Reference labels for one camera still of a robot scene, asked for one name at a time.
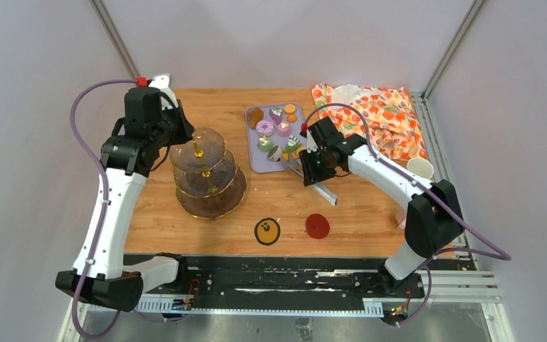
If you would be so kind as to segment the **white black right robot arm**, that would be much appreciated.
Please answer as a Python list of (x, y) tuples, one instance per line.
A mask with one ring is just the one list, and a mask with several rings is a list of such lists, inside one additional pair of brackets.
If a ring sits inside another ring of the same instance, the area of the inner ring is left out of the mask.
[(341, 168), (372, 183), (406, 212), (405, 240), (380, 270), (378, 285), (384, 295), (398, 296), (407, 288), (409, 275), (464, 232), (457, 222), (462, 212), (450, 182), (408, 172), (372, 149), (364, 137), (344, 137), (330, 118), (302, 124), (300, 134), (308, 142), (299, 153), (305, 186), (334, 178)]

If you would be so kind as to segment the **round yellow biscuit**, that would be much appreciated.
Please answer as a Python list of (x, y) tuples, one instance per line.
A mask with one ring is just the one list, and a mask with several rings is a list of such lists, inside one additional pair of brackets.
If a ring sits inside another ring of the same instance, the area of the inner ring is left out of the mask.
[(300, 153), (305, 151), (306, 148), (305, 147), (299, 147), (297, 148), (295, 151), (294, 151), (294, 156), (295, 158), (299, 158), (300, 157)]

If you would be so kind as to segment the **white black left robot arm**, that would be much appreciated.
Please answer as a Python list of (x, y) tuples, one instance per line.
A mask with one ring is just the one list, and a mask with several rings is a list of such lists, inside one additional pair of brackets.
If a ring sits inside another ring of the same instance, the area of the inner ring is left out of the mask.
[(83, 247), (72, 268), (57, 273), (55, 286), (83, 303), (129, 312), (155, 287), (172, 294), (189, 287), (179, 255), (158, 254), (135, 269), (126, 269), (123, 257), (135, 204), (160, 150), (189, 142), (194, 128), (168, 86), (131, 88), (124, 104), (97, 159), (98, 197)]

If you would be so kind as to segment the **metal serving tongs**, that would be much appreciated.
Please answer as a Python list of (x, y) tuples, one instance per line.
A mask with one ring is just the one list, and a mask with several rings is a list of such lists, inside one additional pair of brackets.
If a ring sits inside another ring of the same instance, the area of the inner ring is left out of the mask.
[[(289, 169), (294, 174), (298, 175), (302, 180), (304, 178), (303, 168), (299, 160), (294, 157), (289, 157), (288, 159), (282, 157), (279, 162), (284, 166), (285, 169)], [(307, 188), (312, 189), (323, 197), (328, 203), (332, 206), (338, 204), (338, 197), (332, 191), (330, 191), (325, 185), (315, 184), (306, 186)]]

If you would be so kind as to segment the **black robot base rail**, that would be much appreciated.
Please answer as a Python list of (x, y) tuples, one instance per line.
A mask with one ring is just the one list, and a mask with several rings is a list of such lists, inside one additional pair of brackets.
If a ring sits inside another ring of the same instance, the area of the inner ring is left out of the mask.
[(428, 300), (430, 278), (395, 281), (377, 257), (189, 256), (182, 278), (143, 294), (140, 312), (374, 317), (394, 326)]

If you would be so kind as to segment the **pink sugared dome cake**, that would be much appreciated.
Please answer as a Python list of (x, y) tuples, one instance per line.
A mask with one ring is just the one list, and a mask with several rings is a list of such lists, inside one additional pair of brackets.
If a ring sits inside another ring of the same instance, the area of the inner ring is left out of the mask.
[(276, 133), (280, 137), (288, 137), (292, 132), (292, 126), (287, 121), (282, 121), (277, 125)]

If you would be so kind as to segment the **three-tier glass cake stand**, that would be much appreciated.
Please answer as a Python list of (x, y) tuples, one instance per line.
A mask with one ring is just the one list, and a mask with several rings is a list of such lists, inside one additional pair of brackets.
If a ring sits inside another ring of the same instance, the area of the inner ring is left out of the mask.
[(193, 217), (223, 217), (244, 198), (246, 176), (224, 137), (212, 128), (196, 128), (189, 142), (173, 148), (170, 162), (177, 200)]

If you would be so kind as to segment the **green layered cake slice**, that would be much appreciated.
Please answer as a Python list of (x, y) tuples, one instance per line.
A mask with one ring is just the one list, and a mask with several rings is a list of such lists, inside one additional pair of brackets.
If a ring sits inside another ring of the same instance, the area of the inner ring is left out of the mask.
[(283, 154), (291, 154), (297, 151), (300, 147), (302, 147), (302, 142), (299, 138), (290, 135), (288, 137), (288, 140), (286, 142), (285, 147), (283, 148)]

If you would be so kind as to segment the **grey chocolate cone cake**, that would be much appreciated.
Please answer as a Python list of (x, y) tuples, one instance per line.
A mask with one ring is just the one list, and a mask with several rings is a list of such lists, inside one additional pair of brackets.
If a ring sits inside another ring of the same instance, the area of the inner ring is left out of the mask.
[(283, 149), (279, 145), (273, 146), (268, 152), (267, 158), (273, 162), (279, 162), (283, 156)]

